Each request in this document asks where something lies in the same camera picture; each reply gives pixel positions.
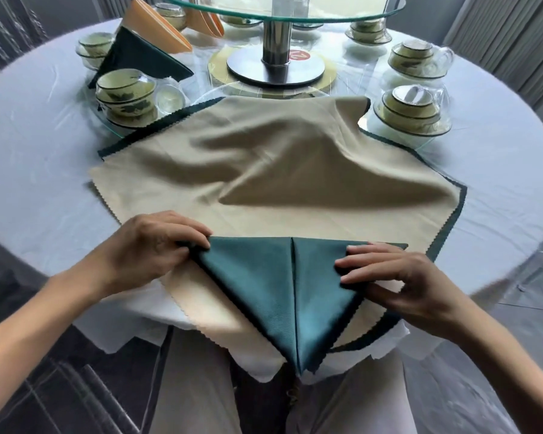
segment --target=gray pants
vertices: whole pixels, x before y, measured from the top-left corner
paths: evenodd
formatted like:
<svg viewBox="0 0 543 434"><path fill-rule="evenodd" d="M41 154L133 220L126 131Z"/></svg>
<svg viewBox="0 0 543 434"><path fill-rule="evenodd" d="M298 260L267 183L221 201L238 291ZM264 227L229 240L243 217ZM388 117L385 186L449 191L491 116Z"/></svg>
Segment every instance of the gray pants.
<svg viewBox="0 0 543 434"><path fill-rule="evenodd" d="M229 358L199 332L174 329L150 434L241 434ZM287 434L416 434L393 351L302 386Z"/></svg>

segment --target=red sticker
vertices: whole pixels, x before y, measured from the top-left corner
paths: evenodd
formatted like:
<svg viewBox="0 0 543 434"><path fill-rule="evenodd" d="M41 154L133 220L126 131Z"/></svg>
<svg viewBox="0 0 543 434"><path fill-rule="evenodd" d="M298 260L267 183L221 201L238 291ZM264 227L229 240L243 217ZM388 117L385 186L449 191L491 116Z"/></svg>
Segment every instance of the red sticker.
<svg viewBox="0 0 543 434"><path fill-rule="evenodd" d="M290 50L291 61L305 61L310 59L310 54L304 50Z"/></svg>

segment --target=forearm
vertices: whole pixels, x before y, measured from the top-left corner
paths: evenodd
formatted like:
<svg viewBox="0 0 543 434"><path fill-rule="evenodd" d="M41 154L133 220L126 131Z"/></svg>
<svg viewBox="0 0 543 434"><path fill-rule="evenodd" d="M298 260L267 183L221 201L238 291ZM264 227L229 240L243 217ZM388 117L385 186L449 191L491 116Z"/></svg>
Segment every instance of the forearm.
<svg viewBox="0 0 543 434"><path fill-rule="evenodd" d="M543 433L543 371L513 335L478 309L456 343L489 380L519 430Z"/></svg>
<svg viewBox="0 0 543 434"><path fill-rule="evenodd" d="M69 272L48 283L0 323L0 409L58 337L97 298Z"/></svg>

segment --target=white tablecloth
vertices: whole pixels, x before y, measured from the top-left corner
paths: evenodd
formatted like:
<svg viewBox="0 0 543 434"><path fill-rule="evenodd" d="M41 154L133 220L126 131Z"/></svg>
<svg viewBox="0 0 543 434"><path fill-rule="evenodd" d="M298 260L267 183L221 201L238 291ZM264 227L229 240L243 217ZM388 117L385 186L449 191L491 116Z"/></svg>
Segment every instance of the white tablecloth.
<svg viewBox="0 0 543 434"><path fill-rule="evenodd" d="M110 21L61 36L0 72L0 243L45 275L72 266L117 228L88 177L101 161L97 150L116 136L84 101L87 70L74 53L81 35L116 26ZM292 39L337 63L331 94L370 95L385 77L386 51L407 37L393 32L391 44L369 49L349 41L346 26L294 32ZM206 68L215 47L260 43L261 33L228 28L226 40L214 40L186 30L195 52L177 58L196 73L182 82L191 101L211 89ZM468 196L437 264L488 306L543 240L543 124L504 84L462 58L443 82L453 130L421 154L466 184ZM103 302L76 322L109 352L134 335L159 342L160 323L192 327L158 283ZM400 347L423 357L437 343L411 329Z"/></svg>

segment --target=teal napkin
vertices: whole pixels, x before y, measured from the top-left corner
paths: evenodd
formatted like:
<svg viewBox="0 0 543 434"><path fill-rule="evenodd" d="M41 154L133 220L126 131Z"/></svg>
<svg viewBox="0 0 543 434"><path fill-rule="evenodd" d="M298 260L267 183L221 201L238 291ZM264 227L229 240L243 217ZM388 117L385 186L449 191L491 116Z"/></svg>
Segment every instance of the teal napkin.
<svg viewBox="0 0 543 434"><path fill-rule="evenodd" d="M298 374L315 372L363 300L340 286L334 261L366 242L211 237L192 259ZM406 244L394 244L406 248Z"/></svg>
<svg viewBox="0 0 543 434"><path fill-rule="evenodd" d="M181 81L193 76L186 65L124 27L119 29L113 46L88 87L94 88L103 74L121 68L136 68L156 79L171 76Z"/></svg>

